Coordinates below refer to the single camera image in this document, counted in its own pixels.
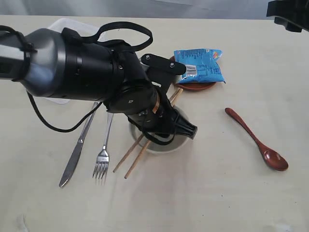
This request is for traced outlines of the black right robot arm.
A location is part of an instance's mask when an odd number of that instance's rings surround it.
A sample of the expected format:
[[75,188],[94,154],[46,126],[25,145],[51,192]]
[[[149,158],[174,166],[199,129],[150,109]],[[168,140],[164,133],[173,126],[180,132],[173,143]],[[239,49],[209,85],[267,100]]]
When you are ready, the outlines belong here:
[[274,17],[274,23],[284,26],[287,31],[309,31],[309,1],[272,0],[267,6],[267,17]]

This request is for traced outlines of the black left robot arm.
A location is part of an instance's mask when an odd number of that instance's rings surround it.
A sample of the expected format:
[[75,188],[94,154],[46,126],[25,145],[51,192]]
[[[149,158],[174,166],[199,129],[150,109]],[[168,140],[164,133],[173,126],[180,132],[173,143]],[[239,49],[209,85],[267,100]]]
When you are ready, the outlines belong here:
[[167,90],[185,65],[137,52],[153,42],[147,28],[130,22],[101,26],[92,36],[64,28],[23,35],[0,28],[0,77],[21,83],[30,99],[100,102],[124,114],[147,139],[168,145],[176,135],[193,139],[197,127],[173,108]]

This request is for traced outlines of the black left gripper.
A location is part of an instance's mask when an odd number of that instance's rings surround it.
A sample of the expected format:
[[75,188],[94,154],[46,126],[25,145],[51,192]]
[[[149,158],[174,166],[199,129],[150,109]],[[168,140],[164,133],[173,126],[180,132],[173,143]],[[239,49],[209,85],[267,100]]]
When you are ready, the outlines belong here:
[[158,91],[156,112],[149,107],[128,116],[128,121],[137,127],[148,140],[154,143],[171,143],[175,135],[194,139],[197,126],[189,122],[178,110],[171,106],[166,94]]

